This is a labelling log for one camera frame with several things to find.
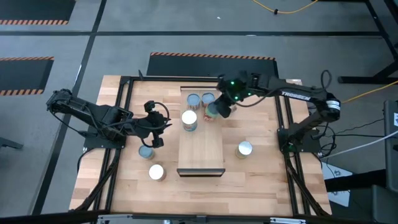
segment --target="yellow cable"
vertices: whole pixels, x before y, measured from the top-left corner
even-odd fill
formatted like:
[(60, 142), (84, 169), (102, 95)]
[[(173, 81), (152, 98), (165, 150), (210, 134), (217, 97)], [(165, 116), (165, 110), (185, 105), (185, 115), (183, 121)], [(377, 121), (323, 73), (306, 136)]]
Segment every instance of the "yellow cable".
[[(254, 2), (257, 3), (257, 4), (259, 4), (259, 5), (262, 6), (264, 9), (267, 9), (268, 11), (271, 11), (271, 12), (274, 12), (274, 11), (275, 11), (275, 10), (272, 10), (272, 9), (268, 8), (267, 6), (265, 6), (265, 5), (263, 5), (263, 4), (259, 3), (259, 2), (257, 2), (256, 0), (252, 0), (252, 1), (254, 1)], [(278, 13), (281, 13), (281, 14), (293, 14), (293, 13), (299, 12), (299, 11), (301, 11), (301, 10), (307, 8), (307, 7), (310, 7), (312, 4), (315, 4), (317, 1), (318, 1), (318, 0), (315, 0), (314, 2), (311, 2), (310, 4), (307, 4), (306, 6), (304, 6), (303, 8), (297, 9), (297, 10), (295, 10), (295, 11), (291, 11), (291, 12), (277, 11), (277, 12), (278, 12)]]
[(346, 101), (343, 101), (343, 103), (348, 103), (348, 102), (350, 102), (350, 101), (356, 100), (356, 99), (358, 99), (358, 98), (360, 98), (360, 97), (362, 97), (362, 96), (368, 95), (368, 94), (370, 94), (370, 93), (374, 93), (375, 91), (379, 91), (379, 90), (385, 89), (385, 88), (390, 87), (390, 86), (392, 86), (392, 85), (394, 85), (394, 84), (396, 84), (396, 83), (398, 83), (398, 81), (395, 81), (395, 82), (390, 83), (390, 84), (388, 84), (388, 85), (385, 85), (385, 86), (383, 86), (383, 87), (377, 88), (377, 89), (375, 89), (375, 90), (367, 91), (366, 93), (362, 93), (362, 94), (360, 94), (360, 95), (358, 95), (358, 96), (354, 96), (354, 97), (352, 97), (352, 98), (350, 98), (350, 99), (348, 99), (348, 100), (346, 100)]

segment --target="wooden tabletop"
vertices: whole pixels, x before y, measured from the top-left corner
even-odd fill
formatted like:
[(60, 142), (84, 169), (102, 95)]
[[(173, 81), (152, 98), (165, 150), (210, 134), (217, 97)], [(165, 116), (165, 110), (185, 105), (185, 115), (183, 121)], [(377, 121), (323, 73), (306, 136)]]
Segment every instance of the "wooden tabletop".
[[(120, 76), (104, 76), (99, 91), (98, 105), (114, 105)], [(215, 83), (200, 83), (200, 86)], [(222, 177), (179, 177), (178, 143), (180, 124), (181, 86), (198, 86), (195, 82), (134, 82), (130, 110), (134, 117), (146, 116), (144, 103), (154, 100), (170, 110), (173, 125), (161, 135), (164, 147), (155, 149), (151, 161), (138, 155), (141, 141), (128, 137), (123, 149), (111, 212), (165, 213), (207, 215), (292, 215), (284, 159), (279, 151), (275, 100), (266, 98), (251, 108), (238, 107), (228, 119), (222, 119), (223, 157), (226, 172)], [(256, 96), (244, 104), (257, 101)], [(290, 100), (295, 122), (308, 116), (304, 101)], [(161, 113), (165, 111), (156, 107)], [(253, 145), (253, 153), (238, 159), (234, 150), (241, 141)], [(307, 188), (324, 210), (331, 213), (323, 181), (322, 168), (310, 153), (301, 153)], [(70, 208), (76, 208), (87, 197), (98, 181), (104, 149), (94, 149), (81, 161), (80, 171), (72, 195)], [(165, 180), (157, 182), (148, 175), (149, 167), (161, 164), (167, 171)], [(100, 208), (104, 208), (108, 186), (104, 187)], [(296, 186), (299, 211), (303, 213), (300, 191)]]

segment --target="gray floor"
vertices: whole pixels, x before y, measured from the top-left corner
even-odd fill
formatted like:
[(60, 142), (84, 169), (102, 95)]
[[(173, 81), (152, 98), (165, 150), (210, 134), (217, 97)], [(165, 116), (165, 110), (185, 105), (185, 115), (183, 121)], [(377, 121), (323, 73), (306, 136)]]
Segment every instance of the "gray floor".
[[(280, 10), (297, 9), (308, 1), (267, 1)], [(382, 1), (372, 1), (392, 39), (397, 24)], [(80, 0), (70, 24), (65, 27), (0, 26), (0, 30), (91, 30), (100, 0)], [(306, 11), (274, 16), (252, 1), (108, 1), (100, 31), (155, 30), (255, 30), (255, 31), (375, 31), (364, 4), (319, 2)], [(22, 142), (16, 151), (0, 150), (0, 217), (30, 213), (44, 167), (48, 163), (59, 123), (45, 111), (53, 90), (74, 84), (88, 37), (0, 37), (0, 57), (55, 56), (43, 95), (0, 97), (0, 136)], [(376, 85), (340, 85), (339, 75), (371, 76), (392, 62), (380, 38), (364, 37), (238, 37), (238, 36), (123, 36), (97, 37), (83, 77), (79, 97), (96, 101), (103, 75), (137, 75), (146, 72), (151, 52), (195, 52), (206, 54), (263, 55), (275, 57), (281, 78), (299, 78), (304, 85), (320, 85), (320, 73), (334, 76), (330, 92), (346, 100)], [(331, 127), (342, 130), (382, 118), (384, 100), (396, 100), (398, 87), (343, 105), (341, 119)], [(71, 126), (86, 129), (75, 119)], [(382, 122), (353, 131), (383, 133)], [(339, 138), (336, 151), (371, 141), (368, 138)], [(83, 138), (68, 130), (43, 208), (44, 213), (68, 210), (76, 179), (76, 162)], [(329, 163), (353, 172), (382, 169), (383, 143), (361, 151), (336, 156)]]

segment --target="white cable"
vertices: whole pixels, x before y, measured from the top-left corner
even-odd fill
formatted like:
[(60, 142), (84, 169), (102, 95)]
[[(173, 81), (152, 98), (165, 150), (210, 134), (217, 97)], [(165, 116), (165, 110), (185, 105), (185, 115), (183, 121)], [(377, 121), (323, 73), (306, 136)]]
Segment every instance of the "white cable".
[(333, 154), (333, 155), (330, 155), (330, 156), (326, 156), (326, 157), (324, 157), (324, 158), (322, 158), (322, 159), (331, 158), (331, 157), (333, 157), (333, 156), (337, 156), (337, 155), (340, 155), (340, 154), (343, 154), (343, 153), (346, 153), (346, 152), (350, 152), (350, 151), (353, 151), (353, 150), (355, 150), (355, 149), (359, 149), (359, 148), (362, 148), (362, 147), (365, 147), (365, 146), (370, 146), (370, 145), (372, 145), (372, 144), (374, 144), (374, 143), (377, 143), (377, 142), (379, 142), (379, 141), (383, 141), (383, 140), (385, 140), (385, 139), (387, 139), (387, 138), (389, 138), (389, 137), (391, 137), (391, 136), (394, 136), (394, 135), (396, 135), (396, 134), (398, 134), (398, 131), (396, 131), (396, 132), (394, 132), (394, 133), (392, 133), (392, 134), (389, 134), (389, 135), (387, 135), (387, 136), (384, 136), (383, 138), (380, 138), (380, 139), (378, 139), (378, 140), (376, 140), (376, 141), (373, 141), (373, 142), (364, 144), (364, 145), (362, 145), (362, 146), (356, 146), (356, 147), (354, 147), (354, 148), (352, 148), (352, 149), (348, 149), (348, 150), (345, 150), (345, 151), (342, 151), (342, 152), (337, 152), (336, 154)]

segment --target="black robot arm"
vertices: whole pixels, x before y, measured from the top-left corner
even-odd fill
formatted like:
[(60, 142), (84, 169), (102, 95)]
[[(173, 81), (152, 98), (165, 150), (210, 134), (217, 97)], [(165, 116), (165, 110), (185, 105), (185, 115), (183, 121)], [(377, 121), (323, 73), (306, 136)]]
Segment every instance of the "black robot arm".
[[(160, 104), (166, 109), (167, 118), (158, 111), (154, 111), (156, 104)], [(145, 139), (152, 133), (154, 137), (152, 147), (162, 147), (164, 143), (159, 135), (163, 134), (164, 129), (171, 125), (167, 124), (170, 120), (169, 111), (162, 103), (154, 101), (148, 101), (144, 108), (148, 113), (145, 118), (133, 118), (131, 111), (118, 106), (98, 106), (73, 96), (69, 90), (65, 89), (54, 91), (47, 102), (47, 110), (52, 114), (70, 114), (94, 127), (96, 133), (79, 132), (86, 138), (94, 135), (118, 142), (122, 141), (125, 136), (137, 136)]]
[[(239, 72), (236, 75), (220, 75), (217, 89), (222, 92), (215, 101), (220, 115), (227, 118), (231, 112), (231, 105), (243, 107), (254, 106), (266, 97), (286, 96), (298, 100), (313, 103), (317, 111), (300, 123), (291, 124), (289, 129), (283, 129), (279, 134), (283, 135), (282, 143), (285, 146), (294, 144), (297, 147), (303, 145), (303, 140), (308, 132), (314, 137), (313, 128), (322, 122), (334, 122), (340, 118), (340, 101), (323, 88), (314, 88), (286, 83), (272, 75)], [(262, 97), (252, 105), (241, 105), (239, 101), (252, 95)]]

